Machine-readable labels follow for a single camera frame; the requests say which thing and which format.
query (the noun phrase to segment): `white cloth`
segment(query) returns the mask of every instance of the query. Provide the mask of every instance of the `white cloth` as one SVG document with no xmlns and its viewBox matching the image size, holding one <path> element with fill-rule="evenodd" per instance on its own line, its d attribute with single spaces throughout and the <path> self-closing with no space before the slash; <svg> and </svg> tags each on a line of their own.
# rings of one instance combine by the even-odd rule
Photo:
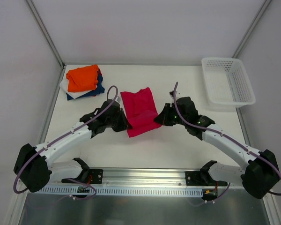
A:
<svg viewBox="0 0 281 225">
<path fill-rule="evenodd" d="M 68 79 L 64 79 L 60 82 L 59 84 L 60 88 L 67 93 L 69 96 L 71 96 L 73 99 L 76 99 L 88 92 L 90 92 L 90 90 L 86 90 L 86 91 L 79 91 L 79 92 L 69 92 L 67 91 L 67 88 L 69 86 L 69 80 Z"/>
</svg>

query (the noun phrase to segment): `orange cloth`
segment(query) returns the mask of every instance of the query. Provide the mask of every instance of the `orange cloth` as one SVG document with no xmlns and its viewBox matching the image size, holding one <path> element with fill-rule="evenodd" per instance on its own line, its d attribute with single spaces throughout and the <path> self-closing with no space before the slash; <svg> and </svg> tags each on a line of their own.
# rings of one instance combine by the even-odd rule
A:
<svg viewBox="0 0 281 225">
<path fill-rule="evenodd" d="M 98 83 L 98 70 L 99 67 L 96 64 L 69 70 L 67 73 L 67 79 L 69 80 L 67 91 L 79 92 L 95 90 Z"/>
</svg>

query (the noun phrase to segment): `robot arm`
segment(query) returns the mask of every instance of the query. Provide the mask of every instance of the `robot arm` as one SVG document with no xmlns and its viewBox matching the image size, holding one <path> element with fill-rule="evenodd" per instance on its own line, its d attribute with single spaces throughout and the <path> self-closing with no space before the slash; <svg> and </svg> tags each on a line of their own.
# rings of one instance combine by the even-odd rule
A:
<svg viewBox="0 0 281 225">
<path fill-rule="evenodd" d="M 95 137 L 112 128 L 115 132 L 126 130 L 131 127 L 128 123 L 123 109 L 119 102 L 108 99 L 101 108 L 95 109 L 92 113 L 82 116 L 68 131 L 49 142 L 32 147 L 24 145 L 17 158 L 14 172 L 16 174 L 33 155 L 39 152 L 33 161 L 21 173 L 20 179 L 30 192 L 42 189 L 48 182 L 73 178 L 76 181 L 86 183 L 89 176 L 89 166 L 80 158 L 74 158 L 69 162 L 54 163 L 61 155 L 72 149 L 76 144 Z M 99 117 L 89 122 L 96 115 L 101 113 L 108 105 L 111 106 Z"/>
<path fill-rule="evenodd" d="M 181 116 L 194 126 L 186 124 L 180 118 L 174 103 L 166 103 L 163 111 L 154 121 L 165 126 L 183 125 L 189 134 L 217 147 L 239 165 L 230 166 L 216 161 L 208 162 L 200 170 L 201 179 L 207 186 L 208 180 L 223 180 L 242 185 L 249 194 L 260 199 L 280 180 L 277 173 L 268 164 L 256 157 L 264 158 L 278 169 L 276 158 L 271 151 L 261 152 L 248 145 L 232 141 L 233 138 L 227 138 L 227 136 L 231 136 L 227 135 L 212 119 L 198 114 L 190 97 L 176 99 L 176 105 Z M 253 154 L 249 154 L 239 144 L 245 146 Z"/>
</svg>

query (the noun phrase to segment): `magenta towel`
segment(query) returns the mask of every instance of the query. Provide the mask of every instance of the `magenta towel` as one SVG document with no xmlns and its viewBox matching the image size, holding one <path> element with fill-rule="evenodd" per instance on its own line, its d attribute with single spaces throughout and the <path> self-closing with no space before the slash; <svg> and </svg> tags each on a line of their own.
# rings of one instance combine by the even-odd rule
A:
<svg viewBox="0 0 281 225">
<path fill-rule="evenodd" d="M 126 117 L 132 126 L 127 130 L 129 137 L 141 135 L 147 131 L 161 127 L 153 120 L 158 116 L 150 88 L 141 89 L 139 92 L 121 92 Z"/>
</svg>

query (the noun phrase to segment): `laundry basket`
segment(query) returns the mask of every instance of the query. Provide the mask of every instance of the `laundry basket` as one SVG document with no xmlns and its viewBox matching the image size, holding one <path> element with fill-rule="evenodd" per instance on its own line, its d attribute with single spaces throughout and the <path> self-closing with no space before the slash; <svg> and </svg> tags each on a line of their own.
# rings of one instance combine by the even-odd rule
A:
<svg viewBox="0 0 281 225">
<path fill-rule="evenodd" d="M 210 106 L 239 108 L 255 103 L 255 95 L 241 60 L 203 58 L 202 67 Z"/>
</svg>

